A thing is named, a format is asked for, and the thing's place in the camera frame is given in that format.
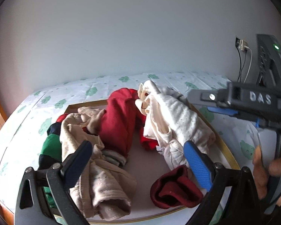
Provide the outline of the person's right hand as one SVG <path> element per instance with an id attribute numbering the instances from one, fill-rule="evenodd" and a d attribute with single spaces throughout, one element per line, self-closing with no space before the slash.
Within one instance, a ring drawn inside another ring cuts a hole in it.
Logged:
<path id="1" fill-rule="evenodd" d="M 257 189 L 258 198 L 262 200 L 266 197 L 266 194 L 268 192 L 267 183 L 269 176 L 281 176 L 281 158 L 272 161 L 269 167 L 266 169 L 262 164 L 261 148 L 258 145 L 254 151 L 253 165 L 253 177 Z"/>

